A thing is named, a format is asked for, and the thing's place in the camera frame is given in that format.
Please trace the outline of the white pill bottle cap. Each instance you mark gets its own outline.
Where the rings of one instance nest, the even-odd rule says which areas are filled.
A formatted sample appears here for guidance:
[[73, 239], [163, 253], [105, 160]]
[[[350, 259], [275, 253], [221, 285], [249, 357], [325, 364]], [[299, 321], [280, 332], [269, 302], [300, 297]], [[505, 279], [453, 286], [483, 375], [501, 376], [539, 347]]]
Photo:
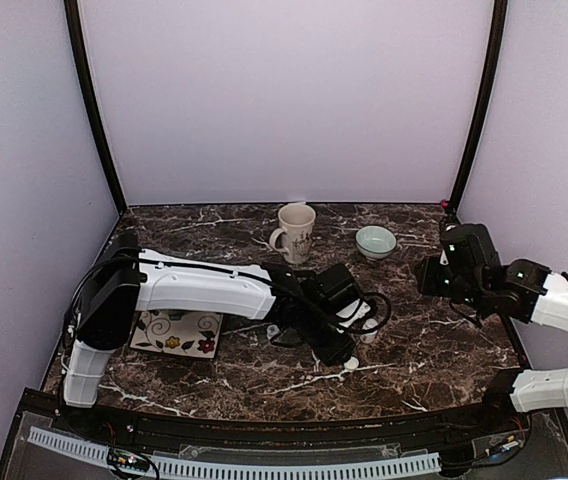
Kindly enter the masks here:
[[358, 369], [359, 360], [356, 357], [351, 356], [350, 359], [343, 364], [343, 367], [346, 371], [353, 372]]

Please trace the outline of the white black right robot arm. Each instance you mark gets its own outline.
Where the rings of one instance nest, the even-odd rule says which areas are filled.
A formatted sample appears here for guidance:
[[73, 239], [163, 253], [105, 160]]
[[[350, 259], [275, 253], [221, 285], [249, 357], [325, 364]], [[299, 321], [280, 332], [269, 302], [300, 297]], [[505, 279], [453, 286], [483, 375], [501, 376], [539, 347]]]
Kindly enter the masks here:
[[[475, 326], [497, 315], [568, 332], [568, 273], [518, 259], [501, 262], [483, 224], [451, 224], [440, 234], [441, 252], [414, 267], [421, 294], [445, 298], [450, 308]], [[513, 412], [568, 408], [568, 367], [499, 371], [474, 413], [485, 434], [498, 432]]]

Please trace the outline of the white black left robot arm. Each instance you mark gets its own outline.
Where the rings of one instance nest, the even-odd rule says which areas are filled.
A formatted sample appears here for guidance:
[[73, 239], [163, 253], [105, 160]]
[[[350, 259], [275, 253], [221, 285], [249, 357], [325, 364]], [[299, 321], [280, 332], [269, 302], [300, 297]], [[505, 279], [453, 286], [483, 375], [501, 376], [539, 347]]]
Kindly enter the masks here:
[[334, 366], [350, 359], [347, 330], [370, 308], [343, 266], [321, 276], [276, 263], [225, 266], [164, 255], [121, 235], [80, 280], [65, 313], [72, 347], [61, 398], [84, 436], [105, 427], [94, 404], [110, 356], [128, 340], [135, 313], [156, 310], [267, 320]]

